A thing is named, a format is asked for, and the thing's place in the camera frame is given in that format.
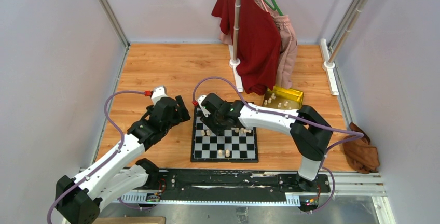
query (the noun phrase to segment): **red t-shirt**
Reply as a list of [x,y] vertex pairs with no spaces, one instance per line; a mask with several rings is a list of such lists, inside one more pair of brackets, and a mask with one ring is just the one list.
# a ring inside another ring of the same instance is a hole
[[[235,0],[217,0],[212,15],[220,17],[220,30],[233,38]],[[280,56],[281,37],[270,13],[262,10],[254,0],[241,0],[237,57],[246,93],[263,95],[273,89]]]

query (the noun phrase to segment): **white wall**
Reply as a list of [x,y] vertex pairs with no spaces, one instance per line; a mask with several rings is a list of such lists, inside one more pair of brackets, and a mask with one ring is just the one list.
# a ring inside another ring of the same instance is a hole
[[[217,0],[108,0],[132,42],[217,42]],[[277,0],[301,43],[330,39],[352,0]]]
[[0,11],[0,223],[46,223],[57,180],[96,151],[125,49],[98,0],[0,0]]
[[440,3],[369,0],[339,57],[397,223],[438,223]]

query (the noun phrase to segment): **brown bag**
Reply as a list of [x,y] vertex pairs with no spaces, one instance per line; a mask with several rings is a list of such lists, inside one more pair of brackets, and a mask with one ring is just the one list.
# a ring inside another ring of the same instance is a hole
[[343,149],[347,162],[354,170],[362,174],[377,172],[380,165],[377,148],[371,145],[370,138],[353,122],[350,123],[350,129],[356,132],[362,132],[364,136],[351,142],[343,143]]

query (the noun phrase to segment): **yellow tray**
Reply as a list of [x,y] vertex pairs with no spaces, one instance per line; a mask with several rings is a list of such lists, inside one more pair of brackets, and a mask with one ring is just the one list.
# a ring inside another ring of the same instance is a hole
[[[272,99],[271,103],[264,105],[264,101],[269,101],[272,94],[275,94],[275,99]],[[267,90],[264,94],[262,106],[274,108],[274,109],[300,109],[303,106],[304,92],[295,89],[285,89],[277,86],[273,87],[273,90]]]

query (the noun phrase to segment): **black and white chessboard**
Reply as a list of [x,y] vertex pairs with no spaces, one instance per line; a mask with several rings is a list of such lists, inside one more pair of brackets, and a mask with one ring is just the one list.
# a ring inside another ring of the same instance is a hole
[[[235,129],[225,130],[224,136],[202,136],[202,130],[209,128],[202,123],[202,110],[195,107],[194,125],[192,127],[191,162],[258,162],[257,133],[254,128],[251,133],[235,132]],[[225,150],[230,151],[229,158]]]

